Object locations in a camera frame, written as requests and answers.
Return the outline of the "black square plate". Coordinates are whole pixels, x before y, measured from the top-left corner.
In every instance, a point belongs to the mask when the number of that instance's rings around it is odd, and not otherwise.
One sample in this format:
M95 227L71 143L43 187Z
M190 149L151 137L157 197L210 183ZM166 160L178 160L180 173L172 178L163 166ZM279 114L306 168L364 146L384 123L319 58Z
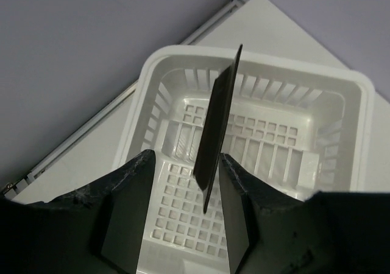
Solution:
M242 46L238 48L232 63L214 81L194 164L193 175L203 193L204 214L208 209L219 154L225 137L242 49Z

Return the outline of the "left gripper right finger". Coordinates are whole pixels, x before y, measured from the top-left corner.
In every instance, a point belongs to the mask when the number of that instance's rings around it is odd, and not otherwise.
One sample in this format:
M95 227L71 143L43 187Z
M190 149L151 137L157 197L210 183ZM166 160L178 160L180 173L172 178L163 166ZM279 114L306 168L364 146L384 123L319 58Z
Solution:
M231 273L388 273L389 194L294 199L219 159Z

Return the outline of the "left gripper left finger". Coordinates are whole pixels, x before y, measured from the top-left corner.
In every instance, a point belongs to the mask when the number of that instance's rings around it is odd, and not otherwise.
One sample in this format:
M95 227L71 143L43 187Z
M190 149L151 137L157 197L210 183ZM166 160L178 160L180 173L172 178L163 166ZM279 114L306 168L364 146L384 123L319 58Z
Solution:
M154 181L147 149L50 202L1 199L2 273L135 273Z

